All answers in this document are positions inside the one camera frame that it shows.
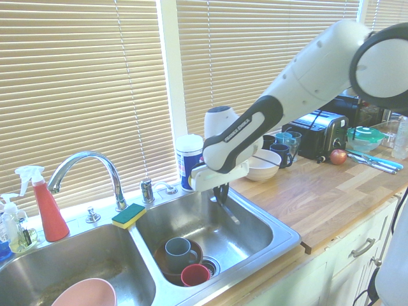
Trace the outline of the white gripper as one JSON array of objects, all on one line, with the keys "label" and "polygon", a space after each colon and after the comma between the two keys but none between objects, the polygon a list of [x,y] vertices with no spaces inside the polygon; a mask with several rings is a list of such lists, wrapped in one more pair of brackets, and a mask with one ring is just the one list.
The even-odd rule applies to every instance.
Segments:
[{"label": "white gripper", "polygon": [[191,170],[191,188],[193,191],[203,192],[213,189],[218,203],[225,204],[228,198],[229,184],[231,181],[245,177],[249,172],[249,161],[246,160],[234,167],[228,173],[219,173],[211,170],[206,164]]}]

